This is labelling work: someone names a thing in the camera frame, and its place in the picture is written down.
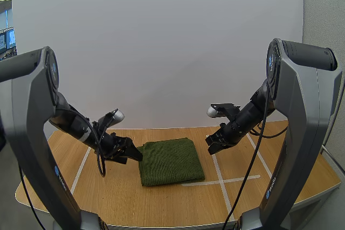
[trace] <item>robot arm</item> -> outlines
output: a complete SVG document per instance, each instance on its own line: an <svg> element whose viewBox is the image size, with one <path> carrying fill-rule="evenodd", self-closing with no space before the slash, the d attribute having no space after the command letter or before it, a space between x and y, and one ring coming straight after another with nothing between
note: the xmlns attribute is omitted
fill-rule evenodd
<svg viewBox="0 0 345 230"><path fill-rule="evenodd" d="M227 117L229 123L222 123L220 129L206 138L211 155L230 147L237 143L264 117L264 109L267 93L267 80L253 94L250 102L242 109L232 103L211 104L207 115L211 118ZM268 115L274 112L272 98L268 101Z"/></svg>
<svg viewBox="0 0 345 230"><path fill-rule="evenodd" d="M65 97L57 93L57 105L55 115L49 122L58 129L70 134L74 138L83 142L94 150L97 150L96 139L86 122L78 115L82 116L73 106L68 104ZM142 160L142 154L137 150L133 141L129 137L119 137L116 133L110 135L105 132L108 127L120 123L125 118L118 109L107 113L98 121L92 123L97 138L100 139L102 152L105 159L109 161L126 164L127 159L136 161Z"/></svg>
<svg viewBox="0 0 345 230"><path fill-rule="evenodd" d="M59 73L49 47L0 61L0 140L11 145L37 196L62 229L107 229L98 215L83 211L73 198L54 159L43 126L48 120L92 148L95 136L80 113L58 92ZM105 133L107 127L123 120L115 110L93 122L101 139L105 158L126 163L140 160L130 138Z"/></svg>
<svg viewBox="0 0 345 230"><path fill-rule="evenodd" d="M210 154L236 145L263 119L268 90L267 116L276 109L289 122L261 204L244 212L236 229L290 229L288 213L319 154L335 109L341 74L330 49L276 38L267 51L267 79L251 101L241 111L233 104L212 104L209 108L209 116L230 120L206 139Z"/></svg>

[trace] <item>computer monitor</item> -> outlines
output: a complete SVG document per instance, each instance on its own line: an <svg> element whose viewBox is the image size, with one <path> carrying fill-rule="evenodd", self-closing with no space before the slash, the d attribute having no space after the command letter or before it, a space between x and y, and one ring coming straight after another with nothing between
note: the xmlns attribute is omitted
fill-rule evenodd
<svg viewBox="0 0 345 230"><path fill-rule="evenodd" d="M0 54L6 51L6 33L0 33Z"/></svg>
<svg viewBox="0 0 345 230"><path fill-rule="evenodd" d="M7 49L16 46L15 31L13 29L6 32L6 46Z"/></svg>

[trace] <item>wooden table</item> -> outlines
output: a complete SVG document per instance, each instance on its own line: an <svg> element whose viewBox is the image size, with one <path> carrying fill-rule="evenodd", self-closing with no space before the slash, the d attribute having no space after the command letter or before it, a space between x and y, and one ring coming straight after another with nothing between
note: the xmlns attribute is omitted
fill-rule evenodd
<svg viewBox="0 0 345 230"><path fill-rule="evenodd" d="M285 126L287 121L269 122L265 135L273 135ZM257 137L247 135L235 147L210 156L205 137L217 129L218 127L108 131L132 138L136 146L148 141L182 137L193 140L206 179L192 184L143 187L138 164L130 159L126 165L106 162L106 177L102 178L93 150L90 151L73 137L56 131L50 137L49 145L80 208L97 213L106 223L136 227L196 226L224 221L236 198L257 142ZM274 139L263 139L232 220L260 204L283 140L284 134ZM34 207L46 211L30 184L26 183ZM319 155L293 209L320 199L340 183L336 173ZM28 204L22 184L16 191L16 199Z"/></svg>

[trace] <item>white backdrop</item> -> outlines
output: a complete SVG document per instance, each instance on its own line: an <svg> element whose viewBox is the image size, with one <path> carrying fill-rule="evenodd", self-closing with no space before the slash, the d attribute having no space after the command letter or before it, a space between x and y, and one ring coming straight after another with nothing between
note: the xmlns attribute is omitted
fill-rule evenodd
<svg viewBox="0 0 345 230"><path fill-rule="evenodd" d="M302 0L13 0L13 23L18 53L53 48L59 91L92 120L212 126L211 103L261 86L274 37L301 42Z"/></svg>

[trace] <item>folded towel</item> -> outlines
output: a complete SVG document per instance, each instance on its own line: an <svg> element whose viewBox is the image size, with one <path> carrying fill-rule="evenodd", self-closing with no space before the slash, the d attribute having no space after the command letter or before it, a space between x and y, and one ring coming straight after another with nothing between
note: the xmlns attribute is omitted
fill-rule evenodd
<svg viewBox="0 0 345 230"><path fill-rule="evenodd" d="M147 142L138 150L143 154L139 162L142 186L205 179L194 143L188 138Z"/></svg>

